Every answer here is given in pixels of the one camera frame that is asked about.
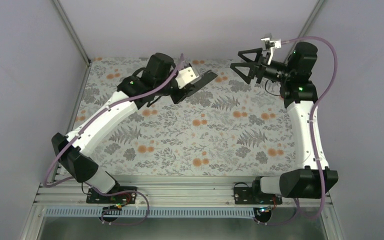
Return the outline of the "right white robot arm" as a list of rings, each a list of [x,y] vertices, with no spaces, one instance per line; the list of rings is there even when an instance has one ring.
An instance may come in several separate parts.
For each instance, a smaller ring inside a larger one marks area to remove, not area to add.
[[[262,176],[251,189],[258,204],[271,195],[285,198],[321,199],[339,180],[331,170],[322,148],[317,123],[318,93],[310,80],[318,59],[318,49],[309,42],[299,42],[286,63],[273,61],[274,47],[254,48],[238,52],[242,62],[230,68],[247,84],[262,79],[280,84],[279,94],[291,120],[295,143],[295,169],[277,176]]]

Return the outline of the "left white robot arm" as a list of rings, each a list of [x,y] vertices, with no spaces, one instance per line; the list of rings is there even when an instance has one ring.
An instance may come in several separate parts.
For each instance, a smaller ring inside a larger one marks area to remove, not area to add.
[[[92,187],[104,201],[119,197],[118,182],[94,160],[91,154],[97,145],[123,120],[142,107],[150,107],[161,97],[169,96],[178,104],[217,78],[211,70],[200,74],[186,63],[157,52],[145,67],[125,77],[110,98],[84,123],[66,134],[56,133],[52,139],[55,159],[78,183]]]

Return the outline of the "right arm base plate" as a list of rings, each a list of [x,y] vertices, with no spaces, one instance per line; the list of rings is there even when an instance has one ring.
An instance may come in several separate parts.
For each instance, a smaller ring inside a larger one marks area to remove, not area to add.
[[[233,197],[236,205],[281,205],[281,197],[263,193],[259,181],[254,181],[251,185],[245,182],[238,182],[233,186]]]

